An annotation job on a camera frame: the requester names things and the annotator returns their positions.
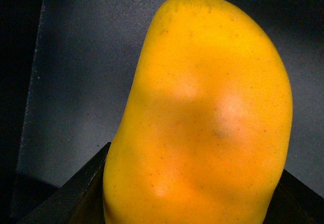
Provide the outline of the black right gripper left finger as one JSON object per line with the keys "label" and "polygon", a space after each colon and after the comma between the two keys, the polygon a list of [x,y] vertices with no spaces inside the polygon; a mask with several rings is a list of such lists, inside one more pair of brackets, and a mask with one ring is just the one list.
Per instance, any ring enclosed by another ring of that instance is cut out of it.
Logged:
{"label": "black right gripper left finger", "polygon": [[72,178],[19,223],[105,223],[102,181],[106,155],[103,146]]}

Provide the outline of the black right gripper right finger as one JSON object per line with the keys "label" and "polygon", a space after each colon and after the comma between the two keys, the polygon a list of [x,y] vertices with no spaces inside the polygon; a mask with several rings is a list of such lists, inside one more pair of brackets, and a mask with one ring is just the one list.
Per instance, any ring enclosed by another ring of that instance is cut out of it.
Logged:
{"label": "black right gripper right finger", "polygon": [[284,170],[264,222],[268,224],[323,223],[323,197]]}

